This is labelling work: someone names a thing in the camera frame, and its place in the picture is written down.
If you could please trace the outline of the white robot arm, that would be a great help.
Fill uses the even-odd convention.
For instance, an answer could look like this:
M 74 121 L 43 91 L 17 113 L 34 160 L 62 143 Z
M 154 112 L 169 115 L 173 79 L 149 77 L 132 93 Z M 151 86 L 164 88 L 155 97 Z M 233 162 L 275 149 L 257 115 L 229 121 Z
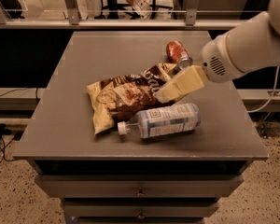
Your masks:
M 280 66 L 280 0 L 270 0 L 266 11 L 208 42 L 155 97 L 162 103 L 178 101 L 208 81 L 224 83 L 272 66 Z

